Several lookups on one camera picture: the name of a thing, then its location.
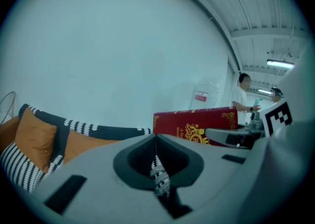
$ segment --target pillow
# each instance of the pillow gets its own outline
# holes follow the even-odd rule
[[[35,117],[27,108],[15,135],[15,144],[40,170],[47,173],[57,127]]]
[[[53,162],[58,155],[64,156],[67,139],[71,129],[81,134],[104,140],[125,140],[135,136],[152,133],[152,130],[149,128],[109,127],[66,119],[46,113],[35,107],[29,106],[28,104],[24,104],[21,107],[19,111],[20,120],[22,119],[24,111],[28,107],[31,109],[33,114],[43,122],[57,126],[57,133],[55,136],[54,147],[52,155],[50,157],[50,162]]]
[[[71,130],[65,147],[63,164],[68,163],[70,160],[87,150],[120,141],[121,140],[102,140]]]
[[[44,173],[12,142],[1,154],[0,163],[13,184],[32,192],[41,180],[62,166],[63,156],[59,155],[50,162],[48,172]]]

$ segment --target red label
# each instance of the red label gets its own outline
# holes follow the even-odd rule
[[[206,96],[195,95],[195,100],[206,102],[207,97]]]

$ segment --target couch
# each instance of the couch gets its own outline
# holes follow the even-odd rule
[[[45,123],[57,127],[48,172],[40,170],[15,145],[15,134],[26,108]],[[10,182],[32,192],[36,185],[63,165],[65,148],[69,132],[74,130],[80,134],[106,140],[125,140],[128,138],[151,134],[149,128],[120,128],[83,123],[55,116],[35,107],[24,104],[19,115],[0,126],[0,162]]]

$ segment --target orange cushion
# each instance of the orange cushion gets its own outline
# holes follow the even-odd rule
[[[98,139],[71,130],[65,147],[63,164],[68,163],[70,160],[87,150],[116,142],[120,142],[120,140]]]
[[[48,171],[57,127],[38,119],[27,108],[15,135],[15,144],[40,170]]]

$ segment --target man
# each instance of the man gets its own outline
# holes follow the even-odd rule
[[[245,124],[246,113],[258,111],[260,106],[248,107],[246,106],[247,97],[245,90],[251,86],[251,78],[248,74],[241,73],[238,78],[240,85],[235,88],[232,93],[232,106],[237,109],[238,124]]]
[[[271,99],[274,103],[277,103],[281,100],[282,92],[279,88],[272,88],[271,90]]]

